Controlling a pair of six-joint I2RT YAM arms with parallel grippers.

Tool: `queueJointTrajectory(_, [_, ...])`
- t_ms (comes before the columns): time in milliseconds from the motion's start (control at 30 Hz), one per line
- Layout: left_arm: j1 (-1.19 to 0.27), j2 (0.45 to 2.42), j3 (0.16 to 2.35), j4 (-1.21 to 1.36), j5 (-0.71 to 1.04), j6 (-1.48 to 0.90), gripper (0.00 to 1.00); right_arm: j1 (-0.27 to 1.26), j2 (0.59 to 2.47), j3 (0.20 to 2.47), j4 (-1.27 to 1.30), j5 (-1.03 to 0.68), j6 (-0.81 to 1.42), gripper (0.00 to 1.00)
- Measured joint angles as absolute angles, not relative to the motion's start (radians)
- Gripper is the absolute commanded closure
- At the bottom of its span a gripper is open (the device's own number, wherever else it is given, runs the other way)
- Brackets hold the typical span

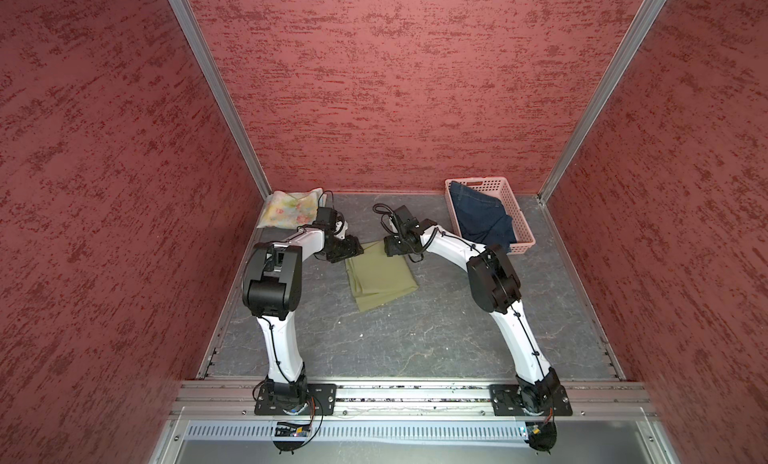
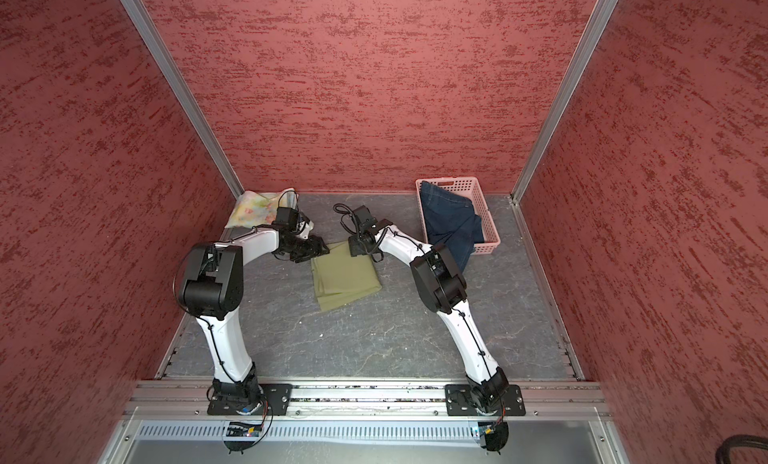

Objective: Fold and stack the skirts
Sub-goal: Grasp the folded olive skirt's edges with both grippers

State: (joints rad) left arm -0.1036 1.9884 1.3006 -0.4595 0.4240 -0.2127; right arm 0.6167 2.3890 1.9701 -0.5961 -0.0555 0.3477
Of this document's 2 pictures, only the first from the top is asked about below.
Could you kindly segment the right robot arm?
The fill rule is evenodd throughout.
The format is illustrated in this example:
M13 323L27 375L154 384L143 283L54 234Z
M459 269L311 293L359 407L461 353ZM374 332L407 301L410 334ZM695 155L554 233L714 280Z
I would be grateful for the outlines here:
M375 204L373 212L387 232L387 256L432 253L466 272L472 299L496 323L512 356L519 405L528 415L553 412L561 383L527 321L521 282L506 252L498 245L465 240L432 220L420 221L405 206Z

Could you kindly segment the olive green skirt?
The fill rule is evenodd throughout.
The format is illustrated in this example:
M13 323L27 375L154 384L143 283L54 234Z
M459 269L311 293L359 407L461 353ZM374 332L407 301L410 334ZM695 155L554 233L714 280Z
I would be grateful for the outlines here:
M363 253L344 264L360 312L412 294L418 284L403 256L388 257L382 240L362 245Z

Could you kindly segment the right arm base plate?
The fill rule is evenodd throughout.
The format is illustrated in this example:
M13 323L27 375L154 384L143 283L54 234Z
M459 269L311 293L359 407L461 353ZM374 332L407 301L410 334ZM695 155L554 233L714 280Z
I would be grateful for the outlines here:
M545 418L570 417L573 409L565 388L502 385L489 386L490 403L495 416Z

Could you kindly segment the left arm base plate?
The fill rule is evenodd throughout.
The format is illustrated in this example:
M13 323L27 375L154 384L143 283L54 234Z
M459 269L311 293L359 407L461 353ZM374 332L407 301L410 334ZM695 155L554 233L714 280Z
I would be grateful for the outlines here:
M255 395L257 416L330 416L334 413L336 384L288 385L267 381Z

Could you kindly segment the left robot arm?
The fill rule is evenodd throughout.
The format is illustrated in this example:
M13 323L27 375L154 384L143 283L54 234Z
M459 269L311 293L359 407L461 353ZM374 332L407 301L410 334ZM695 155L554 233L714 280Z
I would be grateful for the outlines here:
M282 240L255 245L242 274L242 301L258 320L266 343L269 367L261 385L265 404L287 415L303 413L309 405L295 327L304 261L321 254L336 263L361 253L346 223L310 225Z

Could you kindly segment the floral pastel skirt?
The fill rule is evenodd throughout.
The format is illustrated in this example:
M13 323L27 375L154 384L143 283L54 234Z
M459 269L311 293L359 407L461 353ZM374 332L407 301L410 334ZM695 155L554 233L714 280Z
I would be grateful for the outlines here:
M257 227L291 230L311 224L324 203L323 194L322 188L306 193L275 191L265 201Z

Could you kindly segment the blue denim skirt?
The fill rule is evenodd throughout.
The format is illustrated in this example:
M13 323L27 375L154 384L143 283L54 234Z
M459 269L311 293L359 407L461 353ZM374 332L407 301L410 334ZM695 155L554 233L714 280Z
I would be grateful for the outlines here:
M518 242L513 220L502 202L466 185L452 181L449 195L459 230L465 240L509 250Z

